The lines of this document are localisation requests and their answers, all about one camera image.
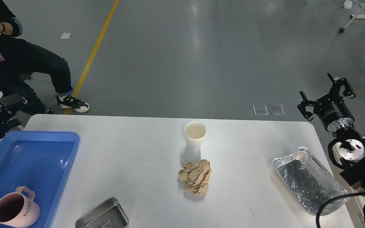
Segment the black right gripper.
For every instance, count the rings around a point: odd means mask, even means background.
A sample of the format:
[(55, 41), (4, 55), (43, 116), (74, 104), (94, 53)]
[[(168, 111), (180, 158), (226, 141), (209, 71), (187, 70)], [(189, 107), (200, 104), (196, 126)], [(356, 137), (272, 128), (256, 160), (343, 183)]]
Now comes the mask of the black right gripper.
[[(327, 76), (333, 83), (329, 93), (313, 101), (309, 100), (303, 91), (300, 91), (302, 100), (297, 108), (308, 121), (312, 121), (316, 114), (326, 131), (335, 132), (340, 128), (354, 125), (355, 118), (344, 100), (355, 98), (356, 94), (346, 78), (334, 78), (330, 73)], [(307, 107), (313, 107), (314, 113), (307, 111)]]

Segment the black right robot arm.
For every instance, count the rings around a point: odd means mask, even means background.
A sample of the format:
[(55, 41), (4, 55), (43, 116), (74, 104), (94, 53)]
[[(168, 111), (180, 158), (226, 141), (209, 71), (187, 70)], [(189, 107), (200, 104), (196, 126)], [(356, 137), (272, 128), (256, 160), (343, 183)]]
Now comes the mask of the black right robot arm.
[(316, 100), (309, 100), (300, 91), (302, 101), (298, 109), (305, 119), (312, 121), (317, 116), (334, 139), (328, 144), (329, 159), (342, 169), (340, 175), (356, 190), (345, 197), (365, 196), (365, 136), (354, 129), (354, 117), (345, 104), (345, 99), (356, 95), (346, 78), (334, 78), (330, 91)]

